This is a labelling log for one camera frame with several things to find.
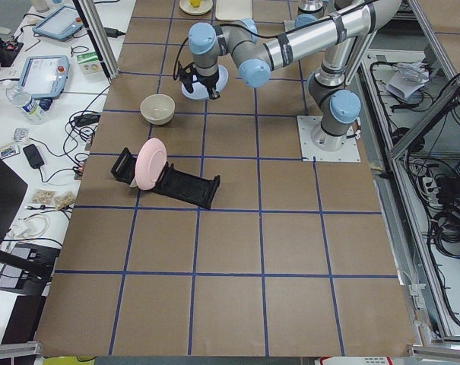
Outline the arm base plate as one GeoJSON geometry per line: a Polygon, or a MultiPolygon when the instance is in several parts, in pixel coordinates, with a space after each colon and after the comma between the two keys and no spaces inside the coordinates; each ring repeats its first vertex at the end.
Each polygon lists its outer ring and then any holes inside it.
{"type": "Polygon", "coordinates": [[[306,162],[360,163],[360,152],[353,125],[341,137],[327,136],[321,130],[321,116],[297,116],[302,160],[306,162]]]}

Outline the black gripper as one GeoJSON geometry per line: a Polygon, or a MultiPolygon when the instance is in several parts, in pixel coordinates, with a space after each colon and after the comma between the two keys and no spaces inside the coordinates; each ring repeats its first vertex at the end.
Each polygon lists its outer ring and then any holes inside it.
{"type": "Polygon", "coordinates": [[[217,100],[219,98],[219,92],[217,91],[217,82],[219,81],[219,71],[209,75],[203,76],[202,74],[196,73],[196,78],[192,79],[192,83],[188,86],[188,92],[190,94],[195,93],[198,90],[199,83],[203,86],[204,95],[208,95],[210,100],[217,100]]]}

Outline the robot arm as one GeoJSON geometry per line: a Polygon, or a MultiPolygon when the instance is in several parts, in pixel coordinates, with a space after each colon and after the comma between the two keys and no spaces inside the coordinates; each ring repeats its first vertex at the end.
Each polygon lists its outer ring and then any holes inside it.
{"type": "Polygon", "coordinates": [[[303,27],[320,19],[327,8],[324,0],[301,0],[297,8],[297,17],[294,21],[295,28],[303,27]]]}
{"type": "Polygon", "coordinates": [[[359,37],[386,25],[400,7],[399,1],[336,1],[335,11],[313,18],[308,24],[264,38],[258,43],[255,22],[242,19],[212,26],[196,23],[189,30],[193,61],[186,67],[174,65],[173,77],[188,92],[201,83],[210,99],[219,98],[218,59],[229,55],[242,80],[253,88],[263,86],[271,73],[293,62],[323,51],[324,57],[308,80],[308,90],[320,110],[321,122],[311,133],[312,143],[323,151],[338,151],[347,131],[357,120],[359,97],[346,90],[347,63],[359,37]]]}

